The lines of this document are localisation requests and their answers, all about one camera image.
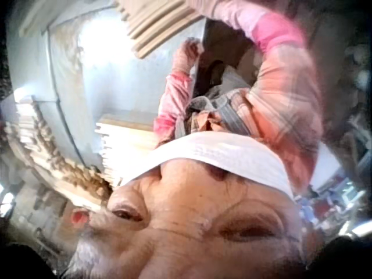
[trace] glove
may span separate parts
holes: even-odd
[[[203,51],[204,48],[199,39],[187,39],[174,55],[172,72],[182,72],[189,75],[191,68],[195,65]]]
[[[222,2],[230,2],[231,0],[186,0],[186,4],[196,10],[198,13],[210,18],[219,20],[216,14],[216,7]]]

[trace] wood pile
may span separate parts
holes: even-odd
[[[158,144],[151,126],[109,119],[103,116],[96,132],[102,138],[103,178],[113,188],[120,185],[129,166],[140,162]]]
[[[133,51],[143,59],[169,38],[202,18],[183,0],[116,0],[122,19],[128,22],[128,36],[135,40]]]
[[[110,188],[96,167],[86,168],[72,160],[64,158],[55,145],[51,129],[31,97],[23,98],[16,104],[19,122],[7,123],[5,132],[8,143],[18,157],[27,166],[36,170],[44,169],[56,180],[56,184],[69,184],[67,188],[79,189],[97,201],[105,201],[110,194]]]

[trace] white cloth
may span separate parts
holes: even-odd
[[[177,158],[211,164],[294,198],[287,172],[278,155],[253,138],[213,131],[192,133],[158,147],[149,153],[141,165],[126,171],[127,175],[120,186]]]

